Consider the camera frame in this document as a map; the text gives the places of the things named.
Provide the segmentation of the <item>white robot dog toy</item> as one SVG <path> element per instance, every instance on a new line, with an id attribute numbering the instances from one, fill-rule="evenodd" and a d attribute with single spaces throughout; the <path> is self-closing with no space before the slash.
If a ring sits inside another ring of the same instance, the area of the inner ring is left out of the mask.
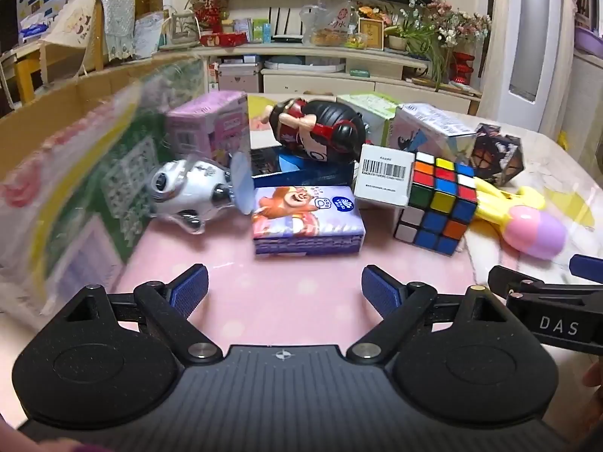
<path id="1" fill-rule="evenodd" d="M 146 183 L 150 214 L 177 224 L 191 235 L 225 209 L 244 215 L 254 210 L 254 179 L 248 157 L 236 152 L 227 166 L 190 155 L 163 164 Z"/>

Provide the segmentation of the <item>red gift box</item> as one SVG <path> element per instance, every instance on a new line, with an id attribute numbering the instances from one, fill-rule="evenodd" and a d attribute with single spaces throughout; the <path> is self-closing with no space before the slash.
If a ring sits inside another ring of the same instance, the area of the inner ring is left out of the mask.
<path id="1" fill-rule="evenodd" d="M 202 34 L 199 42 L 204 47 L 237 47 L 247 43 L 247 34 L 242 32 Z"/>

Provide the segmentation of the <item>purple basin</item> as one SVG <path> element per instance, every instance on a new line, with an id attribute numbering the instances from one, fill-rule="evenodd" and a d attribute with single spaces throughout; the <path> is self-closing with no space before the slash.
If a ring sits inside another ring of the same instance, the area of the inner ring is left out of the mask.
<path id="1" fill-rule="evenodd" d="M 574 47 L 581 52 L 603 58 L 603 40 L 583 27 L 574 28 Z"/>

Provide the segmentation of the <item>green medicine box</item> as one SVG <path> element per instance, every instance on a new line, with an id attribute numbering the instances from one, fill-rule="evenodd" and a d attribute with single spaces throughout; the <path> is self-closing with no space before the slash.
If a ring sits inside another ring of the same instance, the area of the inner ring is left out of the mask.
<path id="1" fill-rule="evenodd" d="M 336 101 L 349 105 L 362 115 L 367 141 L 385 147 L 389 140 L 389 129 L 396 116 L 398 104 L 389 96 L 377 93 L 343 94 Z"/>

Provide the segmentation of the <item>yellow pink water gun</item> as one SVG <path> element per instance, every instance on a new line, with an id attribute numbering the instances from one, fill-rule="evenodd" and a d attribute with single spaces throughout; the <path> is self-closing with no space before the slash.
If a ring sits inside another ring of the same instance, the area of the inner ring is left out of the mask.
<path id="1" fill-rule="evenodd" d="M 515 193 L 498 189 L 476 177 L 475 215 L 495 226 L 515 250 L 541 260 L 552 260 L 565 246 L 567 230 L 547 210 L 545 197 L 531 187 Z"/>

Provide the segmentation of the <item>dark folding magic cube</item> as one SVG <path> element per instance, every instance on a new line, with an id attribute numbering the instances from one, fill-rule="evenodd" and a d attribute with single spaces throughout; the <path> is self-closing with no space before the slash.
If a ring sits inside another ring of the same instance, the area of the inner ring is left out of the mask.
<path id="1" fill-rule="evenodd" d="M 499 125 L 482 122 L 476 131 L 470 165 L 477 177 L 503 187 L 524 170 L 521 140 L 503 135 Z"/>

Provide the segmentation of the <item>white barcode box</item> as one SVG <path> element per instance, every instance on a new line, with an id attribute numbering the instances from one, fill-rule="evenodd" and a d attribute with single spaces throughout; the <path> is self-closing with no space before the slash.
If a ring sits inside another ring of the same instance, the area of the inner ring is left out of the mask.
<path id="1" fill-rule="evenodd" d="M 415 155 L 365 144 L 354 193 L 357 199 L 392 207 L 408 205 Z"/>

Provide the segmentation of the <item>plastic bag with snacks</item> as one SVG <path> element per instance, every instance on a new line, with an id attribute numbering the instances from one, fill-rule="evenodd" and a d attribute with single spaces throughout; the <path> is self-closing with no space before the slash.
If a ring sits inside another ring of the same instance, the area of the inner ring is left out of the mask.
<path id="1" fill-rule="evenodd" d="M 352 3 L 349 0 L 318 0 L 300 10 L 303 44 L 342 47 L 349 35 Z"/>

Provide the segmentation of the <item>tissue pack with cartoon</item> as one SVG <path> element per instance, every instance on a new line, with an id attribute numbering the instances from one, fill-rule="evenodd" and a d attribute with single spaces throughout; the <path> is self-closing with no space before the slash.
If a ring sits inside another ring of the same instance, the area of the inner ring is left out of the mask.
<path id="1" fill-rule="evenodd" d="M 253 239 L 257 256 L 356 254 L 365 236 L 348 186 L 256 190 Z"/>

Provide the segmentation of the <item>rubiks cube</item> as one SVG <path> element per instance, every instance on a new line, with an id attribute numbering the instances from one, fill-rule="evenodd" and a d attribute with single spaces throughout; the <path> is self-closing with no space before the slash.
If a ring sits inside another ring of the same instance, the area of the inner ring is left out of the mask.
<path id="1" fill-rule="evenodd" d="M 408 204 L 396 211 L 392 237 L 451 256 L 476 209 L 476 184 L 471 166 L 417 152 Z"/>

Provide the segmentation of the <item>pink storage case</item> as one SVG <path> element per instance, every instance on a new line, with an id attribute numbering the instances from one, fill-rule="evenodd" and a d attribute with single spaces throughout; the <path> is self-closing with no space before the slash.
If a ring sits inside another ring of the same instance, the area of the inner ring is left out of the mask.
<path id="1" fill-rule="evenodd" d="M 261 93 L 262 65 L 256 63 L 221 63 L 218 67 L 218 83 L 221 91 Z"/>

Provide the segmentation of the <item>white tv cabinet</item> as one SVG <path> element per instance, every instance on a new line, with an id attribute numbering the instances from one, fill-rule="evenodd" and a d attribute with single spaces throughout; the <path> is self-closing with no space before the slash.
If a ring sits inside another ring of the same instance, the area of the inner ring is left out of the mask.
<path id="1" fill-rule="evenodd" d="M 428 79 L 430 64 L 402 53 L 303 44 L 245 44 L 237 47 L 165 45 L 161 54 L 195 55 L 204 66 L 205 87 L 220 90 L 221 63 L 262 65 L 261 93 L 301 96 L 377 93 L 396 102 L 425 102 L 475 115 L 481 92 Z"/>

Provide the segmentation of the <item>pink toy box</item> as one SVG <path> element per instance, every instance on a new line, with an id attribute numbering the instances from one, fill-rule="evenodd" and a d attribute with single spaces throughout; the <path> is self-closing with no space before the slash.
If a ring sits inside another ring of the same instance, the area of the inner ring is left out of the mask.
<path id="1" fill-rule="evenodd" d="M 175 154 L 227 165 L 236 152 L 249 155 L 247 94 L 213 91 L 189 100 L 167 113 L 165 131 Z"/>

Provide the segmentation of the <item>black haired doll figure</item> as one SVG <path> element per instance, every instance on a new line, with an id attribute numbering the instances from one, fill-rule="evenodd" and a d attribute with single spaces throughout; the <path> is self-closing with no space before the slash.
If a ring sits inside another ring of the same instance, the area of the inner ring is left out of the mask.
<path id="1" fill-rule="evenodd" d="M 318 162 L 358 161 L 368 139 L 360 112 L 340 102 L 291 98 L 267 106 L 261 121 L 285 149 Z"/>

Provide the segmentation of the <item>silver purple printed box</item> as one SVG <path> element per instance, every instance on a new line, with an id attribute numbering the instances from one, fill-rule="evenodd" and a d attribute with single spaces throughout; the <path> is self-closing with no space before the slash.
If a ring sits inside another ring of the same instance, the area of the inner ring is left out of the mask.
<path id="1" fill-rule="evenodd" d="M 476 129 L 426 103 L 403 103 L 389 125 L 386 146 L 469 164 Z"/>

